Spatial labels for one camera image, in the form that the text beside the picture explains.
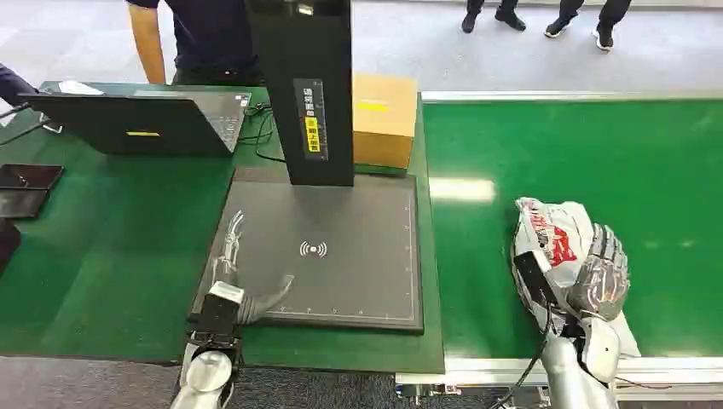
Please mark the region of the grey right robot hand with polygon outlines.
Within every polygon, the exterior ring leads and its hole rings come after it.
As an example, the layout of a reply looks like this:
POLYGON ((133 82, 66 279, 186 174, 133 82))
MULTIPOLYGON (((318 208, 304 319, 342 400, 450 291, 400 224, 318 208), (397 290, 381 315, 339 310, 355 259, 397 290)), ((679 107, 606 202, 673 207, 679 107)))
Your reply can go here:
POLYGON ((573 315, 612 321, 623 310, 629 288, 628 256, 622 242, 609 226, 595 222, 587 257, 567 295, 573 315))

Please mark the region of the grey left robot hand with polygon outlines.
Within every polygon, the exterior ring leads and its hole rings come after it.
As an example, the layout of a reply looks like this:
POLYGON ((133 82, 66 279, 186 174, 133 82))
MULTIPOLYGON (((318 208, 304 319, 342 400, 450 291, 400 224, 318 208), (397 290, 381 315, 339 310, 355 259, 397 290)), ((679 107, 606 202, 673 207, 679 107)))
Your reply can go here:
POLYGON ((216 295, 218 289, 221 296, 226 296, 239 307, 234 323, 250 325, 262 318, 275 307, 289 292, 295 276, 286 274, 278 286, 278 290, 262 296, 250 296, 240 286, 237 258, 240 248, 241 226, 244 221, 242 210, 238 210, 228 222, 223 239, 221 252, 211 259, 211 293, 216 295))

